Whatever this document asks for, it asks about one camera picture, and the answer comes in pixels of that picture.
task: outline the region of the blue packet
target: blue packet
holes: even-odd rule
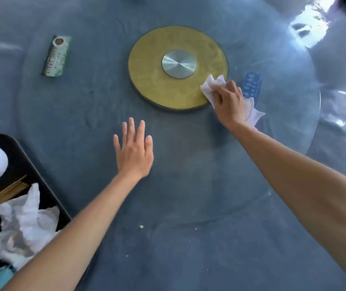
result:
[[[246,73],[244,75],[242,94],[245,99],[254,98],[254,106],[258,102],[261,86],[262,76],[259,73]]]

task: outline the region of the chopsticks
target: chopsticks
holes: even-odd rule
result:
[[[0,191],[0,204],[9,201],[16,195],[18,195],[20,192],[25,190],[27,187],[29,187],[28,184],[22,182],[22,180],[26,177],[23,176],[19,180],[12,183],[10,186],[7,186],[5,189]]]

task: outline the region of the green packet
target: green packet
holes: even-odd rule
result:
[[[42,70],[43,76],[56,77],[62,75],[71,39],[72,37],[69,36],[53,36]]]

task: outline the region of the yellow circular base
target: yellow circular base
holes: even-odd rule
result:
[[[175,79],[162,68],[162,58],[172,50],[186,50],[197,62],[188,78]],[[209,74],[227,78],[223,50],[209,36],[185,26],[154,29],[135,43],[128,60],[130,78],[148,100],[172,109],[191,109],[207,104],[200,90]]]

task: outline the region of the metal center cap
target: metal center cap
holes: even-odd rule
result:
[[[196,59],[185,50],[173,50],[162,59],[162,68],[172,78],[184,79],[196,70]]]

